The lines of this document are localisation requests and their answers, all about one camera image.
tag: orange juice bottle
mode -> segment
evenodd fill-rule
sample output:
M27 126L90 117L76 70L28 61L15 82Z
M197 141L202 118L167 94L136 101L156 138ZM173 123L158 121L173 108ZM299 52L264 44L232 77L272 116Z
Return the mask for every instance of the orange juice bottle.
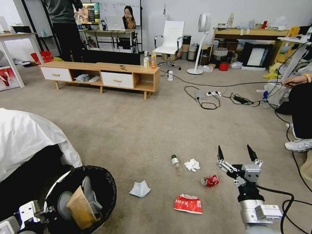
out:
M153 53L151 55L151 61L152 61L152 68L156 68L157 67L157 64L156 64L156 53L155 53L155 50L153 50Z

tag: wooden tv stand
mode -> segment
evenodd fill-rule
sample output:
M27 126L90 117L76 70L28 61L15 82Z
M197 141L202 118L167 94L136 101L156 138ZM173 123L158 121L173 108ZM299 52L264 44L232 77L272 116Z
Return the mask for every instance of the wooden tv stand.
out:
M160 80L158 67L152 69L138 65L60 61L48 62L39 67L46 80L55 81L58 90L58 82L63 81L100 86L100 93L103 93L103 87L144 91L145 100L147 99L147 92L151 95L156 91ZM91 77L98 75L100 79L96 82L76 81L76 77L81 74L88 74Z

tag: white fan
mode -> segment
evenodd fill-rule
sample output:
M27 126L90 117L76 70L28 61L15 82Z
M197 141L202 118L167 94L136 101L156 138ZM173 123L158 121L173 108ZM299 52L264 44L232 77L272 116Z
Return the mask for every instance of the white fan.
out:
M198 32L204 32L204 36L202 37L202 40L201 40L200 45L199 45L196 63L195 63L195 68L194 69L188 69L188 73L190 73L190 74L199 75L199 74L203 73L202 70L197 69L197 64L198 64L199 55L201 53L202 43L209 33L210 26L211 26L211 15L209 13L207 13L207 14L202 13L199 16L199 20L198 20Z

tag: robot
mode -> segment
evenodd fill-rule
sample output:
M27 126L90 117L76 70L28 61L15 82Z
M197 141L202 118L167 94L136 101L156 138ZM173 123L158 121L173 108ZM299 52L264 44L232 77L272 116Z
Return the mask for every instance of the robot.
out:
M255 186L261 174L262 160L258 160L256 153L247 145L252 164L229 164L224 161L223 153L218 147L217 166L229 177L233 178L234 185L238 188L240 215L245 225L245 234L280 234L268 225L279 220L282 213L278 205L265 205L264 197L259 194Z

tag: bracelet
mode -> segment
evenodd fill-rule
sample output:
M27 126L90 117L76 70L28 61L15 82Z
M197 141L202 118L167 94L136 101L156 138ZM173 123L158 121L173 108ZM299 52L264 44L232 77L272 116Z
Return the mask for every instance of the bracelet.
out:
M307 74L307 73L304 73L303 75L305 75L306 76L306 81L308 82L308 83L311 83L311 76L309 75L309 74Z

